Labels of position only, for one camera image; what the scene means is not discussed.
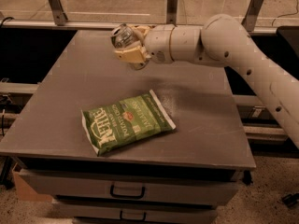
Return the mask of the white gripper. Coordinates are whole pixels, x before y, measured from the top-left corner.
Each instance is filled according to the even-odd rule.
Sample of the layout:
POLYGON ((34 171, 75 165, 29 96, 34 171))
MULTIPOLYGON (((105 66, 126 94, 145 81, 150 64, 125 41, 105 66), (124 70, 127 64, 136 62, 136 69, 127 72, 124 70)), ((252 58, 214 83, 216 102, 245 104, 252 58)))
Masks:
POLYGON ((170 51, 171 34, 175 28, 173 24, 167 25, 132 25, 136 37, 143 45, 129 49, 115 49, 116 57, 125 63, 129 63, 135 70, 146 67, 149 61, 155 63, 172 63, 170 51))

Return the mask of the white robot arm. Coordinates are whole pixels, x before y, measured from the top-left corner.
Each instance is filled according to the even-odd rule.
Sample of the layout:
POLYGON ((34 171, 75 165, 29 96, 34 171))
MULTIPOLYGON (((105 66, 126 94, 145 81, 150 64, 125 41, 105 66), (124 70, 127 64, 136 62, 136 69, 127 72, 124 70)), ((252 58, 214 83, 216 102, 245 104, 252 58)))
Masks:
POLYGON ((116 57, 135 70, 150 61, 231 67, 299 147, 299 80, 268 58, 233 17, 215 15, 203 26, 123 23, 112 30, 111 43, 116 57))

